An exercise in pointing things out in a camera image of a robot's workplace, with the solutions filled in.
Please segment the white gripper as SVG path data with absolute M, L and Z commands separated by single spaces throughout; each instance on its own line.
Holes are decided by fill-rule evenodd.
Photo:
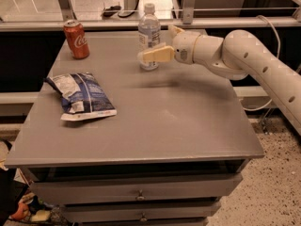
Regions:
M 171 46 L 163 46 L 160 48 L 150 48 L 148 50 L 139 52 L 137 59 L 140 62 L 169 62 L 175 59 L 184 64 L 193 63 L 193 54 L 195 43 L 200 36 L 199 32 L 183 31 L 182 28 L 170 24 L 168 32 L 171 38 L 174 38 Z

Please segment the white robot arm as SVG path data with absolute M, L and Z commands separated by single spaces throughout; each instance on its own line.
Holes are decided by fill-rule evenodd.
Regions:
M 233 30 L 220 38 L 177 26 L 171 26 L 169 31 L 170 45 L 161 43 L 141 51 L 137 59 L 142 63 L 175 59 L 198 64 L 230 80 L 251 76 L 301 134 L 301 75 L 275 57 L 254 35 Z

